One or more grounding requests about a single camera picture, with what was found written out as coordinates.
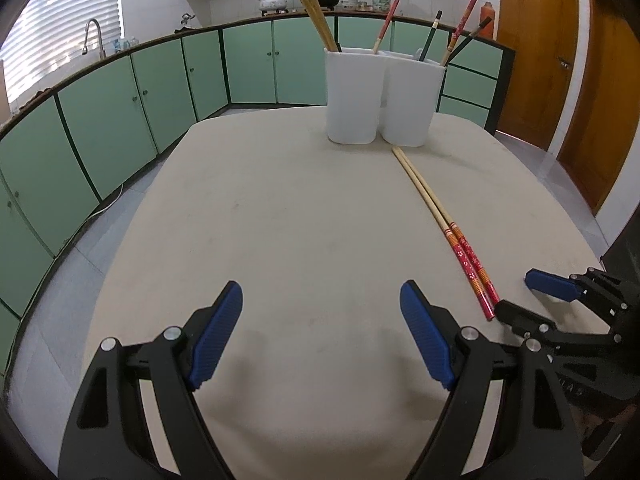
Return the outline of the plain bamboo chopstick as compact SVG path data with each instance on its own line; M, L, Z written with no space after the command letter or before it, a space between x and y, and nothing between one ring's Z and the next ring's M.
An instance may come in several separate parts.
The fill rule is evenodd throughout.
M341 48L338 46L334 39L333 32L330 31L326 16L323 10L320 8L318 0L308 0L311 7L314 9L314 22L318 25L320 35L323 38L323 42L326 45L326 50L331 52L340 52Z
M329 25L326 22L326 17L321 9L318 0L299 0L307 12L309 18L314 24L314 28L318 32L322 44L329 52L338 52L337 42L335 41L332 32L329 30Z

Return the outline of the green lower cabinets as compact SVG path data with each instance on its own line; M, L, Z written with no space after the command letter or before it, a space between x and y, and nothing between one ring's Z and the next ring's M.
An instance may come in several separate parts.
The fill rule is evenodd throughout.
M1 356L90 214L196 122L240 105L322 105L324 55L303 16L185 32L49 89L1 131Z

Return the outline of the black chopstick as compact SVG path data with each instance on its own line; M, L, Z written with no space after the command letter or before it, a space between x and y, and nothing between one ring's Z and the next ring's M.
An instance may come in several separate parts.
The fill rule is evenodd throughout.
M439 22L440 22L441 18L442 18L442 10L438 10L436 12L436 14L435 14L434 21L432 23L430 31L428 32L428 35L427 35L426 40L424 42L423 48L421 50L421 53L420 53L420 56L419 56L419 61L420 62L424 62L425 59L426 59L428 49L431 47L431 44L432 44L433 39L435 37L435 34L437 32L437 29L438 29Z
M455 58L472 40L474 40L480 34L480 32L482 32L489 24L491 24L493 20L494 19L490 16L486 16L486 18L484 18L484 20L480 22L477 28L474 29L469 34L469 36L466 36L463 39L461 44L459 44L457 47L454 47L454 50L447 54L443 66L446 66L453 58Z

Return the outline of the white lidded pot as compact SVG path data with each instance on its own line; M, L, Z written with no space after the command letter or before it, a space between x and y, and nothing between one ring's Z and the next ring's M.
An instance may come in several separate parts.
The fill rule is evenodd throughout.
M287 14L288 0L258 0L258 9L261 16L268 14Z

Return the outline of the wooden door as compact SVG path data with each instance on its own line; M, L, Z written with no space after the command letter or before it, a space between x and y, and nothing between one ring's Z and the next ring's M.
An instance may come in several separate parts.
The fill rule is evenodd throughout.
M542 150L572 79L579 0L500 0L497 39L515 52L498 129Z
M639 40L613 0L590 0L582 84L559 162L595 214L612 191L639 121Z

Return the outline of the patterned mug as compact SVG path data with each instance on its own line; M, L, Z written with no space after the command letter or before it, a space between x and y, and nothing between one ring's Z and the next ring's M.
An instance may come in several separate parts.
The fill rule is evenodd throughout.
M390 10L392 0L372 0L371 3L374 12L386 13L388 10Z

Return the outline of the orange thermos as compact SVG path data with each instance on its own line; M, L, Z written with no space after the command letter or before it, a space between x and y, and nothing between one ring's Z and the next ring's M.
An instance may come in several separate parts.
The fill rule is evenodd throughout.
M494 38L496 10L490 1L486 1L480 8L480 33L478 36L491 40Z

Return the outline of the white twin utensil holder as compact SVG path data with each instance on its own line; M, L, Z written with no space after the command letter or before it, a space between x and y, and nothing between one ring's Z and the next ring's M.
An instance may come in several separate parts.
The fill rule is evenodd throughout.
M382 138L420 148L436 112L446 67L390 51L344 48L324 52L326 136L336 144Z

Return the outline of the wooden door right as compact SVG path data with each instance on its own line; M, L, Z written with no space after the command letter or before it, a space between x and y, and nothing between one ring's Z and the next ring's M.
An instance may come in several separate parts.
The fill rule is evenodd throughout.
M613 0L590 0L582 84L559 162L595 214L612 191L639 121L639 40Z

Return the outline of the window blinds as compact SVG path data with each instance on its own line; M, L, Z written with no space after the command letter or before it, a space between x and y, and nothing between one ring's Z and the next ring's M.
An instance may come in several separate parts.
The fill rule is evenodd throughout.
M1 47L9 101L96 49L99 39L121 36L120 0L29 0Z

